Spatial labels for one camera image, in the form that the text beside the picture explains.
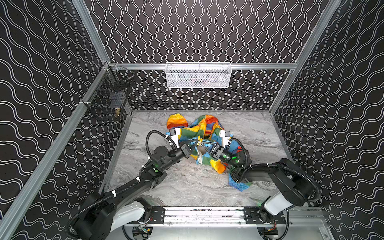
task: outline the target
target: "patterned wall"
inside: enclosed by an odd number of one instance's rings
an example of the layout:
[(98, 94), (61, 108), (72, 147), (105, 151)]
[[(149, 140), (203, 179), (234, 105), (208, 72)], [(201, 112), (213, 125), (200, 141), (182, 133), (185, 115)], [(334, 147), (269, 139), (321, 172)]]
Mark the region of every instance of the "patterned wall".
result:
[(70, 0), (0, 0), (0, 219), (102, 64)]
[[(127, 71), (118, 67), (117, 77)], [(136, 110), (269, 110), (289, 70), (233, 70), (225, 89), (168, 88), (164, 71), (137, 71), (128, 102)]]
[(99, 191), (125, 118), (98, 122), (86, 113), (11, 239), (66, 239), (70, 217)]
[(337, 240), (384, 239), (383, 33), (383, 0), (343, 0), (275, 115)]
[(86, 0), (115, 63), (292, 63), (328, 0)]

